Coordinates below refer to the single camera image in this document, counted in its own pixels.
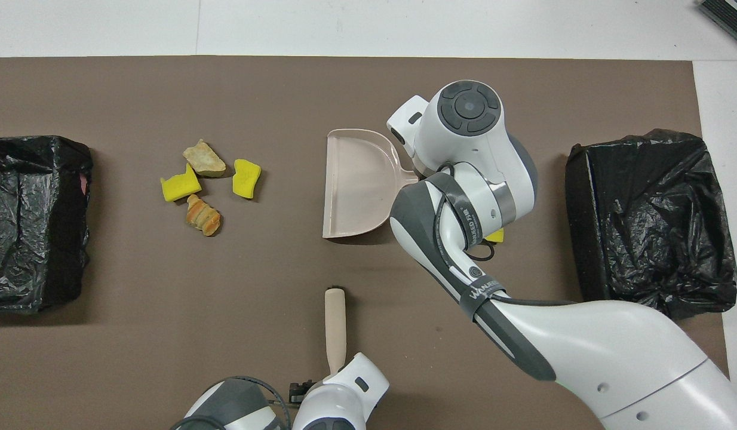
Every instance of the beige handle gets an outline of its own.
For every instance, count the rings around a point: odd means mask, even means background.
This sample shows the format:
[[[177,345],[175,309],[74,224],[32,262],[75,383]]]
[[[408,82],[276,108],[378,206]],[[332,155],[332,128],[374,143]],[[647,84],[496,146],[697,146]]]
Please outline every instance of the beige handle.
[[[325,358],[328,370],[336,373],[345,365],[347,354],[347,323],[345,291],[329,288],[325,291]]]

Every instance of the gray circular button pad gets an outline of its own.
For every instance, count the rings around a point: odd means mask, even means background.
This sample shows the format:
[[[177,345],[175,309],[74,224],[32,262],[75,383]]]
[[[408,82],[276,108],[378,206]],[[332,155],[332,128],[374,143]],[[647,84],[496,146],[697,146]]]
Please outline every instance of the gray circular button pad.
[[[480,82],[454,82],[440,92],[437,115],[448,130],[460,136],[478,136],[491,130],[499,119],[499,98]]]

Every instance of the white tile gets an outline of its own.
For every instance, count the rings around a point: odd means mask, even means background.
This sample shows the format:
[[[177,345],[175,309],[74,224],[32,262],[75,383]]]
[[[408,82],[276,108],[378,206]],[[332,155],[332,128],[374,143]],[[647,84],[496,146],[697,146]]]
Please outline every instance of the white tile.
[[[737,260],[737,61],[696,61],[702,138],[711,152]],[[729,376],[737,390],[737,303],[723,315]]]
[[[0,0],[0,57],[196,52],[199,0]]]
[[[737,60],[694,0],[202,0],[199,54]]]

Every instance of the round button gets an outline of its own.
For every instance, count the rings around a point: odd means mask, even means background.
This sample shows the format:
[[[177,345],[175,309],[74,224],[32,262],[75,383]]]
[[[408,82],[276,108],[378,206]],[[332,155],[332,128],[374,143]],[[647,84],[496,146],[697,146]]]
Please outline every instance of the round button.
[[[454,103],[456,113],[467,119],[475,119],[486,109],[486,100],[480,93],[467,91],[459,95]]]

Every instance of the gray velcro strap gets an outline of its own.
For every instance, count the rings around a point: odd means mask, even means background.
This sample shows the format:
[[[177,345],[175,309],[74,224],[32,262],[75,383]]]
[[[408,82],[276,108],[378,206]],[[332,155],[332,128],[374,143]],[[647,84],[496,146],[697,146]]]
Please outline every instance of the gray velcro strap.
[[[461,299],[459,299],[459,307],[462,308],[470,321],[475,321],[475,312],[499,290],[506,291],[504,286],[499,284],[499,281],[489,275],[480,276],[472,284],[469,284],[469,289],[465,291],[465,294],[462,294]]]
[[[456,217],[467,241],[465,250],[469,250],[469,248],[482,242],[483,227],[480,225],[480,218],[477,217],[472,201],[469,200],[456,179],[449,174],[438,172],[428,177],[426,181],[432,183],[435,188],[443,193],[453,211],[456,212]]]

